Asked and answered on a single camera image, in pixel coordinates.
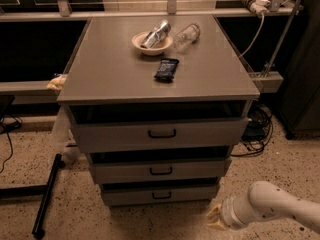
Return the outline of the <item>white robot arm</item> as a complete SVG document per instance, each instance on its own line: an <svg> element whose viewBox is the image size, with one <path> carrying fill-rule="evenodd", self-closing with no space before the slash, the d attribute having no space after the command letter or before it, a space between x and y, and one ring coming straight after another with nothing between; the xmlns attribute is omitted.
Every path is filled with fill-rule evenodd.
<svg viewBox="0 0 320 240"><path fill-rule="evenodd" d="M240 230L250 223L289 218L320 233L320 204L293 196L280 187L256 181L238 196L231 196L207 214L207 225L217 230Z"/></svg>

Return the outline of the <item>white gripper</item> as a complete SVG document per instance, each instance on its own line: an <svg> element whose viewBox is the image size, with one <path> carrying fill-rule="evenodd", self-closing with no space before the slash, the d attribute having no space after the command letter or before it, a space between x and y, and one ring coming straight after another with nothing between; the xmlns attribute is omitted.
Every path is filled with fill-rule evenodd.
<svg viewBox="0 0 320 240"><path fill-rule="evenodd" d="M255 220L255 211L249 202L248 195L242 194L236 197L228 197L221 204L217 204L207 214L207 226L220 231L229 228L240 230L246 228Z"/></svg>

